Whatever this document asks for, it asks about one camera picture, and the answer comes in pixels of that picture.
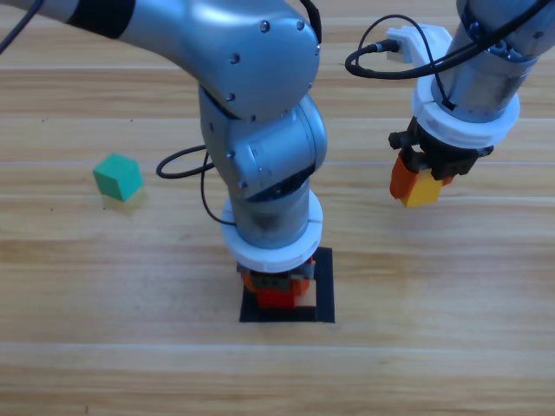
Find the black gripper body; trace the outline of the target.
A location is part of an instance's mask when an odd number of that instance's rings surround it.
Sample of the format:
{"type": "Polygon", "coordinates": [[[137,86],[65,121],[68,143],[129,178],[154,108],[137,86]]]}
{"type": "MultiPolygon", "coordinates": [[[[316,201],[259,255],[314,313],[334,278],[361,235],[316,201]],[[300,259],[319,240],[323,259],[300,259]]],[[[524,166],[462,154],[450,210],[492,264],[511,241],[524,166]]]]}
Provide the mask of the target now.
{"type": "Polygon", "coordinates": [[[315,279],[315,258],[310,257],[296,268],[278,273],[255,271],[237,263],[237,272],[240,276],[242,273],[251,275],[256,286],[256,291],[251,291],[252,293],[256,293],[259,289],[291,291],[293,293],[291,288],[292,279],[309,279],[310,283],[315,279]]]}
{"type": "Polygon", "coordinates": [[[493,152],[493,146],[464,149],[445,144],[426,132],[415,117],[407,130],[391,133],[388,141],[393,149],[400,150],[399,156],[409,171],[430,169],[435,180],[466,175],[479,158],[493,152]]]}

